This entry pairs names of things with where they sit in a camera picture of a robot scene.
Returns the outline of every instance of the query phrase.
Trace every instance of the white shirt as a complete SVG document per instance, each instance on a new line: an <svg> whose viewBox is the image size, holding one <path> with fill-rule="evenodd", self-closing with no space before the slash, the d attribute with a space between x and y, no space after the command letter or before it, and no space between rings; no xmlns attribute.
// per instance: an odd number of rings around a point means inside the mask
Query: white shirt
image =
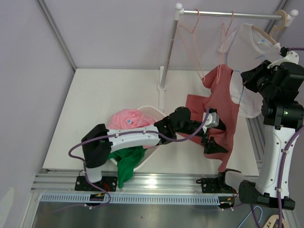
<svg viewBox="0 0 304 228"><path fill-rule="evenodd" d="M241 24L218 49L227 53L227 65L234 70L230 82L230 95L234 103L238 104L243 90L243 82L239 72L256 68L265 59L273 62L282 58L280 44L273 45L259 32L251 28L251 24ZM261 113L263 98L259 93L254 93L244 88L240 101L239 115L254 118Z"/></svg>

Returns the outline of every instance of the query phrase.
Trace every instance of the white rack pole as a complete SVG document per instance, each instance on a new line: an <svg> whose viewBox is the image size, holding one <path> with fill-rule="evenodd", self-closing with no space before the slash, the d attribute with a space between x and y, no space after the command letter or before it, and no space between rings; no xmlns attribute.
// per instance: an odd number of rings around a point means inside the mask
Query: white rack pole
<svg viewBox="0 0 304 228"><path fill-rule="evenodd" d="M166 77L167 77L167 72L168 72L168 67L170 63L170 57L171 57L171 52L173 48L173 43L174 43L174 38L175 38L175 33L176 33L176 28L179 20L179 15L198 15L197 11L192 11L192 10L184 10L182 8L182 4L177 3L175 6L176 12L175 12L175 17L174 17L174 23L173 23L173 29L172 29L172 35L171 35L171 40L170 40L170 45L169 45L169 51L167 54L167 59L166 59L166 64L162 73L161 77L161 84L158 86L158 89L160 90L165 90L165 82L166 82ZM206 12L206 11L200 11L200 15L202 16L215 16L215 17L232 17L232 13L222 13L222 12ZM235 18L252 18L252 19L269 19L269 20L281 20L282 16L281 15L267 15L267 14L248 14L248 13L234 13Z"/></svg>

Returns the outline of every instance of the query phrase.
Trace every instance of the pink cloth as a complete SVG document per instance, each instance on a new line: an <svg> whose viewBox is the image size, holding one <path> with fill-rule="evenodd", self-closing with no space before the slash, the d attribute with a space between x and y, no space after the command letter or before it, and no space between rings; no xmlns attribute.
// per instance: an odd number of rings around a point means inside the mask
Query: pink cloth
<svg viewBox="0 0 304 228"><path fill-rule="evenodd" d="M220 119L226 126L226 131L211 128L209 130L209 138L214 137L215 142L227 149L228 153L205 154L205 157L221 160L222 163L218 171L223 172L226 169L232 153L233 136L237 126L239 105L234 103L230 98L229 87L233 71L227 65L220 65L220 67L220 80L218 84L216 82L218 67L214 68L205 76L203 85L211 89L210 97L188 95L186 106L191 111L191 120L196 121L202 121L203 113L206 112L207 107L217 109ZM201 137L195 136L191 140L200 144Z"/></svg>
<svg viewBox="0 0 304 228"><path fill-rule="evenodd" d="M132 129L137 127L146 127L154 124L156 121L143 114L137 109L123 109L111 117L108 129Z"/></svg>

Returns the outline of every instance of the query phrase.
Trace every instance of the gray floor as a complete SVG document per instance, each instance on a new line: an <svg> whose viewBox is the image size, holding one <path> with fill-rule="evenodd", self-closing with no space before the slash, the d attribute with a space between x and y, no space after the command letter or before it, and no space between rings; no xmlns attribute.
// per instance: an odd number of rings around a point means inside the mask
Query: gray floor
<svg viewBox="0 0 304 228"><path fill-rule="evenodd" d="M68 205L41 202L33 228L236 228L250 211L248 205L218 211L214 206L109 204L93 210L78 206L52 212ZM276 209L263 208L260 225L273 214ZM256 227L252 216L242 227Z"/></svg>

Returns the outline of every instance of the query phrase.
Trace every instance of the cable clip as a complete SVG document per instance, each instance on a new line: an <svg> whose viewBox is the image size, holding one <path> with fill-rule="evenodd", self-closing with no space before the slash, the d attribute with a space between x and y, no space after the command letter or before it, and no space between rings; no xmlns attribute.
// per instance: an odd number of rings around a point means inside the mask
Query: cable clip
<svg viewBox="0 0 304 228"><path fill-rule="evenodd" d="M275 187L275 190L276 190L276 191L279 191L279 192L282 192L282 191L283 191L282 188L278 188L278 187Z"/></svg>
<svg viewBox="0 0 304 228"><path fill-rule="evenodd" d="M283 153L289 154L290 151L289 150L282 150Z"/></svg>

